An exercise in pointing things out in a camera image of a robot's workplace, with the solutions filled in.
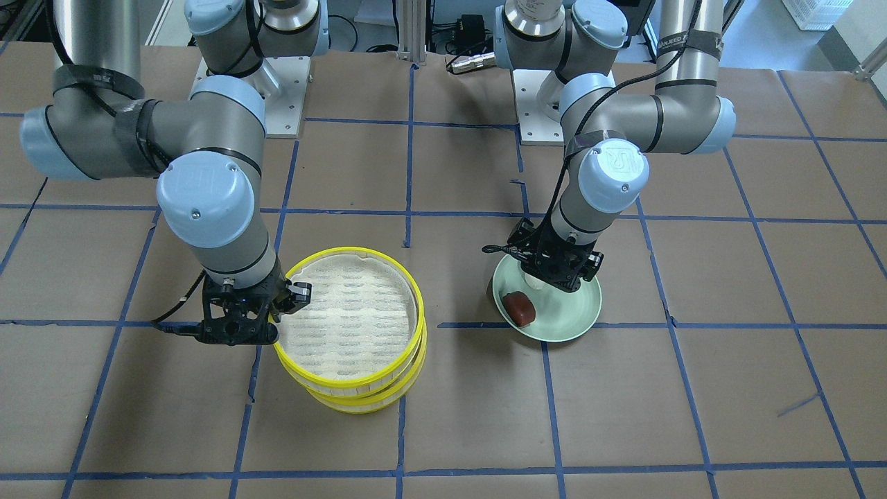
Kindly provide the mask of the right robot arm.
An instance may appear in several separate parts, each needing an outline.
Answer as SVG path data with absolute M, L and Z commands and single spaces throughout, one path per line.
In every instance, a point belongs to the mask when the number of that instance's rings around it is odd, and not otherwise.
M 323 1 L 187 1 L 184 16 L 208 75 L 179 101 L 139 81 L 133 1 L 48 1 L 58 58 L 53 102 L 19 128 L 28 161 L 49 179 L 145 177 L 171 231 L 202 266 L 202 321 L 152 325 L 204 344 L 267 345 L 311 287 L 286 277 L 260 215 L 266 105 L 279 93 L 273 57 L 328 49 Z

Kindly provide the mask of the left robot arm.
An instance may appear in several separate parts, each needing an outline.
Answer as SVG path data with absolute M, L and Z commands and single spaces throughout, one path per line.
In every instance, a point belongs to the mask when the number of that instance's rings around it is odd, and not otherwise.
M 494 53 L 509 70 L 549 70 L 563 166 L 543 221 L 520 221 L 500 248 L 532 288 L 578 290 L 595 277 L 601 233 L 649 179 L 647 154 L 712 154 L 732 138 L 734 104 L 718 95 L 723 2 L 665 1 L 656 69 L 615 83 L 627 36 L 608 1 L 507 1 Z

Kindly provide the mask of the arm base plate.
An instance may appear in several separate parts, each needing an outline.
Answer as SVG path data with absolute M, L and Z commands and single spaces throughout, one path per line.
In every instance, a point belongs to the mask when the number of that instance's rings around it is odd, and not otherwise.
M 512 80 L 520 142 L 527 146 L 563 145 L 564 111 L 586 94 L 616 85 L 611 72 L 585 73 L 563 83 L 554 71 L 516 69 Z
M 299 138 L 310 69 L 307 56 L 266 59 L 234 83 L 213 76 L 200 61 L 190 93 L 197 98 L 196 120 L 180 127 L 186 144 L 237 148 L 259 136 Z

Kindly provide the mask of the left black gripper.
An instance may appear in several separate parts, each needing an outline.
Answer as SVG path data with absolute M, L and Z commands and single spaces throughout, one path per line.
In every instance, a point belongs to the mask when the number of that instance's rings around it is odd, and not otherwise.
M 602 253 L 596 252 L 594 243 L 577 245 L 561 239 L 548 219 L 540 225 L 520 219 L 509 236 L 509 253 L 526 274 L 563 292 L 578 291 L 602 265 Z

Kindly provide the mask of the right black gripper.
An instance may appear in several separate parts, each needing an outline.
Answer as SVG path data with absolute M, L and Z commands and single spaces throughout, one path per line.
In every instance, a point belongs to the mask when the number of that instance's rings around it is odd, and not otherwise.
M 254 286 L 235 288 L 207 279 L 202 285 L 204 318 L 197 326 L 203 344 L 269 345 L 278 341 L 276 323 L 311 303 L 313 285 L 267 276 Z

